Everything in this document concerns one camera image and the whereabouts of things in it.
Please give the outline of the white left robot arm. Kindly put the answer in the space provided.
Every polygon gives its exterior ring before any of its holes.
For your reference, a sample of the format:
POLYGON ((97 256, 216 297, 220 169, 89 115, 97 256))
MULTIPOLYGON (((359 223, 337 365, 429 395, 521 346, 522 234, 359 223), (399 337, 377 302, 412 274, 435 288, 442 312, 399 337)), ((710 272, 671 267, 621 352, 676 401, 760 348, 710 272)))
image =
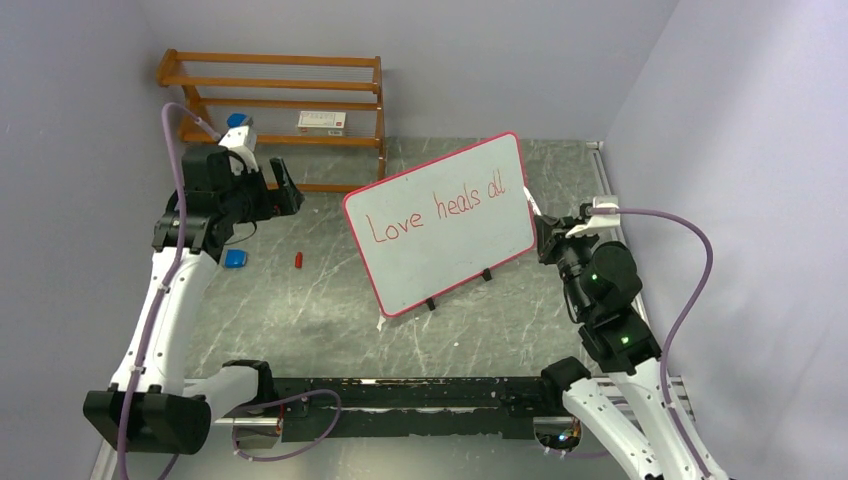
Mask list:
POLYGON ((230 360, 199 383, 185 383, 188 344, 202 297, 237 224, 294 215, 304 196, 280 157, 270 161, 276 185, 231 148, 188 148, 181 188, 154 227, 152 271, 132 341, 104 390, 91 390, 83 414, 115 450, 192 455, 212 424, 246 410, 261 416, 279 395, 270 366, 230 360))

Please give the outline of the pink framed whiteboard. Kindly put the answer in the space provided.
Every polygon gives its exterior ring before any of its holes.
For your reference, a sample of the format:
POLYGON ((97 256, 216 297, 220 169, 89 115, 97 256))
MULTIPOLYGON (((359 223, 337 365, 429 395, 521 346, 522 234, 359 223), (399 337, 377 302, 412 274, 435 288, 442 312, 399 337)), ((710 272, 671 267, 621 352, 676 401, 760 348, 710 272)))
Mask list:
POLYGON ((347 194, 381 314, 396 317, 533 249, 518 136, 504 132, 347 194))

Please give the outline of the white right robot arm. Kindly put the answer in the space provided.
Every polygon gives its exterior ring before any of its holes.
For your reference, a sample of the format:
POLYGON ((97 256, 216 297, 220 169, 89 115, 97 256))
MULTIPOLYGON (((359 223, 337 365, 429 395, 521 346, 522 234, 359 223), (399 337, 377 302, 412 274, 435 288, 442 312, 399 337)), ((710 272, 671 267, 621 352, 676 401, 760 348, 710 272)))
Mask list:
POLYGON ((538 260, 554 265, 582 345, 620 392, 626 416, 575 357, 541 372, 542 406, 587 428, 630 479, 726 479, 672 391, 663 349, 634 306, 642 281, 631 251, 595 233, 616 226, 612 208, 578 217, 533 217, 538 260))

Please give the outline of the red capped whiteboard marker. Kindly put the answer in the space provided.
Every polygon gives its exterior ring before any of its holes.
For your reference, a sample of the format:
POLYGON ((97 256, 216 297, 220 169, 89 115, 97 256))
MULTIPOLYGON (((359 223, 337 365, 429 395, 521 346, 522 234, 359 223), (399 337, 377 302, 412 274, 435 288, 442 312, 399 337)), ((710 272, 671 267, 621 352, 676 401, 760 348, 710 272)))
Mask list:
POLYGON ((537 202, 535 201, 532 193, 530 192, 530 190, 527 187, 524 187, 523 191, 524 191, 524 195, 525 195, 525 198, 527 200, 527 203, 528 203, 533 215, 534 216, 541 216, 542 212, 541 212, 537 202))

